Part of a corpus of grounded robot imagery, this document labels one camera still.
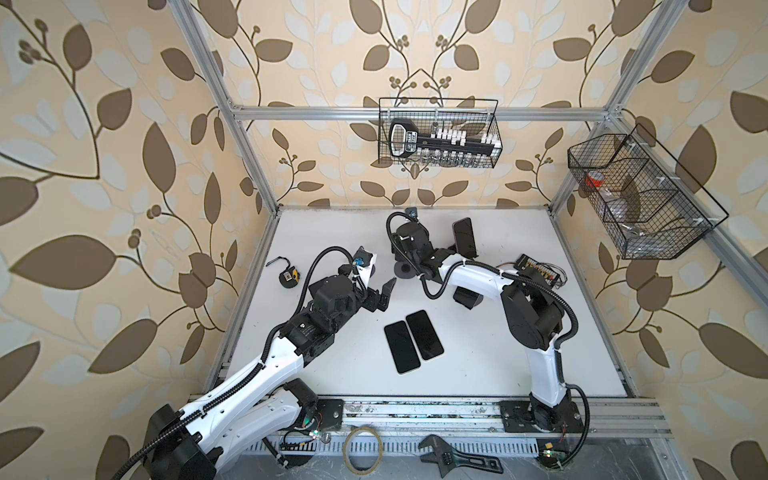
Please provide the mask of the silver-edged black phone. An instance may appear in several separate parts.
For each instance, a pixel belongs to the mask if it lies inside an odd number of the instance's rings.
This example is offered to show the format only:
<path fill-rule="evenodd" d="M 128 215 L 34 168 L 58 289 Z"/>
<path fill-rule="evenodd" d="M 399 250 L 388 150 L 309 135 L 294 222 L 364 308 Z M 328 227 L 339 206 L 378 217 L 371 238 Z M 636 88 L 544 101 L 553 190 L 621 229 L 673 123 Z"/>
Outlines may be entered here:
<path fill-rule="evenodd" d="M 425 310 L 407 315 L 406 323 L 423 360 L 431 360 L 444 354 L 444 347 Z"/>

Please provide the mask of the dark phone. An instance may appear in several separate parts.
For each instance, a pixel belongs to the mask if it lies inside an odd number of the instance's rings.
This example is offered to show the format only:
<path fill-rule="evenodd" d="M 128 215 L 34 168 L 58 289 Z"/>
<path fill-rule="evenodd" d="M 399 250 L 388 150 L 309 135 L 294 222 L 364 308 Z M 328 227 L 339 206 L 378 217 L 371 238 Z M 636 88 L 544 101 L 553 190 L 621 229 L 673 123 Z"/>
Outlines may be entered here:
<path fill-rule="evenodd" d="M 419 354 L 405 321 L 385 326 L 384 334 L 398 374 L 405 374 L 421 366 Z"/>

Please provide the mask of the green-cased phone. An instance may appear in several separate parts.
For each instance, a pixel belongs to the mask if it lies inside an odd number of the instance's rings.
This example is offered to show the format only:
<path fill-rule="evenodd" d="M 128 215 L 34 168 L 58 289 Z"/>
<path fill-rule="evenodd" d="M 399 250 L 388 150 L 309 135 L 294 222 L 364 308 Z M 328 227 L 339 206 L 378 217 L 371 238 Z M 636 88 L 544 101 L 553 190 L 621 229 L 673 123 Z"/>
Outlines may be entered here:
<path fill-rule="evenodd" d="M 453 294 L 453 300 L 468 310 L 472 310 L 480 305 L 483 299 L 484 297 L 481 294 L 463 287 L 457 287 Z"/>

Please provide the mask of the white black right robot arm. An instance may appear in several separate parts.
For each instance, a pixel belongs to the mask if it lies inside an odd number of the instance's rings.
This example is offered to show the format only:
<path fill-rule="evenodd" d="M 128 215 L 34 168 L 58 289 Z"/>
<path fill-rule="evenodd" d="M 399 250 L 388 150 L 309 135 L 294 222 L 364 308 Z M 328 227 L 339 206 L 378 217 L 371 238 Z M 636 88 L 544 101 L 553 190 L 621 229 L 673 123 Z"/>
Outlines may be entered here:
<path fill-rule="evenodd" d="M 522 420 L 542 432 L 566 426 L 577 411 L 564 379 L 560 347 L 576 335 L 579 324 L 543 274 L 530 266 L 507 271 L 478 261 L 470 218 L 453 224 L 454 243 L 447 248 L 432 244 L 414 208 L 390 214 L 385 229 L 395 259 L 415 271 L 427 298 L 437 300 L 455 287 L 472 298 L 500 302 L 512 337 L 526 349 L 530 370 L 529 407 Z"/>

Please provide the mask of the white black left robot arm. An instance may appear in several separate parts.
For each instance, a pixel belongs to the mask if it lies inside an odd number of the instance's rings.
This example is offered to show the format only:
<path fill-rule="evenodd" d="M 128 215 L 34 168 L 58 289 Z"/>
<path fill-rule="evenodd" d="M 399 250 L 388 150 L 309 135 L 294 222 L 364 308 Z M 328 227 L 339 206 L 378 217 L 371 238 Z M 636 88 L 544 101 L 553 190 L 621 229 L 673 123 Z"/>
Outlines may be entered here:
<path fill-rule="evenodd" d="M 333 345 L 360 310 L 384 311 L 395 283 L 370 288 L 376 256 L 331 246 L 341 253 L 337 274 L 308 280 L 291 318 L 273 327 L 259 356 L 220 385 L 174 410 L 165 405 L 148 422 L 144 446 L 114 473 L 141 465 L 152 479 L 213 479 L 253 443 L 302 426 L 317 411 L 317 395 L 299 373 Z"/>

